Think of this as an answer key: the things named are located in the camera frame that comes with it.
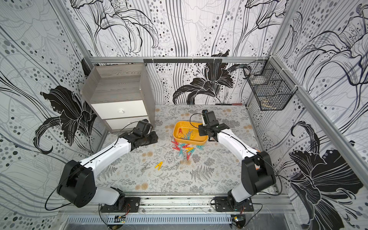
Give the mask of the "yellow plastic storage box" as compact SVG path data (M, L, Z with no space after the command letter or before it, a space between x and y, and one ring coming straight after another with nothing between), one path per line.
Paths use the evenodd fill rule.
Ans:
M177 142L190 144L190 145L204 145L209 137L200 136L198 126L201 123L189 121L179 121L176 123L173 130L173 137Z

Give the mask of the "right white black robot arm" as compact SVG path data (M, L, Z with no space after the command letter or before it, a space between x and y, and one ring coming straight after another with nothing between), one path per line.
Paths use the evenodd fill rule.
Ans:
M226 124L221 124L213 111L202 111L203 124L198 126L200 136L208 136L226 147L241 162L241 182L228 192L228 203L238 205L253 195L273 186L275 170L270 156L241 141Z

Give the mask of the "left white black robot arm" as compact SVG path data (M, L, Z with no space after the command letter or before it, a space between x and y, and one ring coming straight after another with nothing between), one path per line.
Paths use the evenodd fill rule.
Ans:
M136 122L131 131L121 134L114 143L91 157L79 162L69 161L63 169L56 189L74 206L82 208L88 204L104 204L113 210L121 211L126 207L125 194L118 188L97 187L97 176L120 157L141 146L158 142L156 132L147 119Z

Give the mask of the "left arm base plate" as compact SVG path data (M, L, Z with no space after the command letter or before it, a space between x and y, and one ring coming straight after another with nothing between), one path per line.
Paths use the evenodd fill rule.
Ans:
M120 198L114 205L103 205L101 213L137 213L140 207L140 197Z

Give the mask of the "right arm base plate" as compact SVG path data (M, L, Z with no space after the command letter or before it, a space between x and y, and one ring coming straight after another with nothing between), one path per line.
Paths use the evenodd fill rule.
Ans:
M234 201L230 196L216 196L210 204L214 206L217 212L252 212L254 207L250 198L242 202Z

